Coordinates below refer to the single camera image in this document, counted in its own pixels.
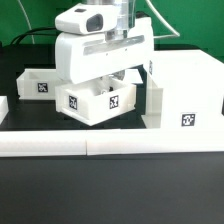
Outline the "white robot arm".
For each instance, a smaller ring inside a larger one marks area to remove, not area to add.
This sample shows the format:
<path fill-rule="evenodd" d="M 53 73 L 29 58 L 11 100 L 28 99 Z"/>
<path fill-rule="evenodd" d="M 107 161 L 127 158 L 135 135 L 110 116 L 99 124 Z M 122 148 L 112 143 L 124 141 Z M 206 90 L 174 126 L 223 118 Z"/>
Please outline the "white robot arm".
<path fill-rule="evenodd" d="M 56 71 L 74 84 L 147 64 L 154 50 L 149 17 L 128 0 L 87 0 L 55 18 Z"/>

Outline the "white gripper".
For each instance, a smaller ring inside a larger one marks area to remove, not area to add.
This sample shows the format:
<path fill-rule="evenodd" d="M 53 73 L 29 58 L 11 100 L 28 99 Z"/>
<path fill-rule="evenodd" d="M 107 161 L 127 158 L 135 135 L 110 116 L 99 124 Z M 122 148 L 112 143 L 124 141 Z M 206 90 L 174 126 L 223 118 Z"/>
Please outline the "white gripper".
<path fill-rule="evenodd" d="M 105 35 L 61 33 L 55 44 L 56 72 L 74 84 L 149 62 L 154 51 L 150 17 L 137 18 L 128 37 L 105 40 Z"/>

